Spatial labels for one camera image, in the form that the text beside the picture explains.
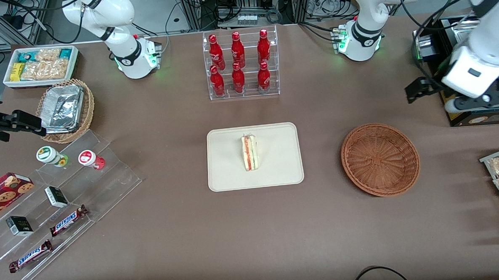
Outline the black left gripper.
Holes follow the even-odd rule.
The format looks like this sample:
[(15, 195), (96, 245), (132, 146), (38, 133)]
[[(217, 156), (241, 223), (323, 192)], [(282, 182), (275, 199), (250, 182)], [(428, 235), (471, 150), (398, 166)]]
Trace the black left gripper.
[(449, 85), (444, 84), (443, 78), (449, 73), (450, 68), (432, 70), (432, 80), (426, 77), (417, 77), (407, 87), (405, 87), (405, 94), (408, 104), (412, 104), (417, 99), (436, 94), (438, 92), (456, 93)]

